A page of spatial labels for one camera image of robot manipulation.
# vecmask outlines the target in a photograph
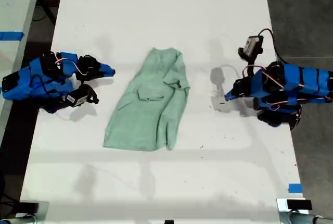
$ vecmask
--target blue robotic arm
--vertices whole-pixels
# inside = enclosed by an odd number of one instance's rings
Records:
[[[49,113],[60,108],[98,103],[94,90],[85,81],[112,77],[115,70],[92,56],[77,57],[71,53],[44,54],[2,80],[3,97],[8,100],[32,98]],[[74,90],[69,78],[75,73],[81,86]]]
[[[233,89],[225,95],[226,101],[254,97],[253,108],[258,110],[259,120],[273,127],[285,122],[291,129],[300,121],[302,104],[333,102],[331,71],[303,68],[282,59],[267,67],[257,66],[260,69],[254,74],[255,59],[263,52],[262,43],[263,36],[259,34],[250,36],[245,48],[239,48],[239,56],[248,63],[245,68],[248,75],[243,73],[243,78],[236,80]]]

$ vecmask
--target white table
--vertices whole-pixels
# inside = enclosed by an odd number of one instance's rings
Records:
[[[117,73],[90,83],[98,105],[40,112],[21,200],[49,202],[46,223],[279,223],[276,198],[302,197],[288,193],[299,183],[289,127],[260,122],[242,100],[214,110],[222,98],[211,82],[221,68],[230,90],[246,65],[237,48],[269,26],[267,0],[61,0],[52,50],[91,54]],[[184,54],[191,89],[176,147],[103,148],[152,47]],[[267,65],[269,35],[264,48]]]
[[[0,41],[0,79],[21,68],[24,48],[36,0],[0,0],[0,31],[23,32],[19,41]],[[0,96],[0,145],[7,125],[11,101]]]

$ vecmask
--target red wire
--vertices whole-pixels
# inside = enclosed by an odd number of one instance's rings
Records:
[[[250,64],[250,65],[246,66],[246,67],[243,69],[243,71],[242,71],[243,77],[245,77],[244,71],[245,71],[246,69],[248,69],[249,67],[258,67],[258,68],[262,68],[263,70],[266,70],[266,68],[263,67],[263,66]],[[269,74],[267,74],[266,72],[262,71],[262,73],[263,73],[265,76],[267,76],[268,78],[270,78],[270,79],[271,79],[273,82],[275,82],[277,85],[279,85],[282,89],[285,88],[281,83],[279,83],[275,78],[271,77],[271,76],[270,76]]]

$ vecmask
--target blue painter's tape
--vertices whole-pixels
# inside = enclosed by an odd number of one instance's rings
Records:
[[[0,41],[21,41],[23,32],[0,31]]]
[[[289,193],[302,193],[302,185],[300,183],[290,183]]]

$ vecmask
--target green towel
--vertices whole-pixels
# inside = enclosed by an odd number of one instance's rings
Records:
[[[174,48],[153,48],[113,112],[104,147],[172,149],[188,91],[183,54]]]

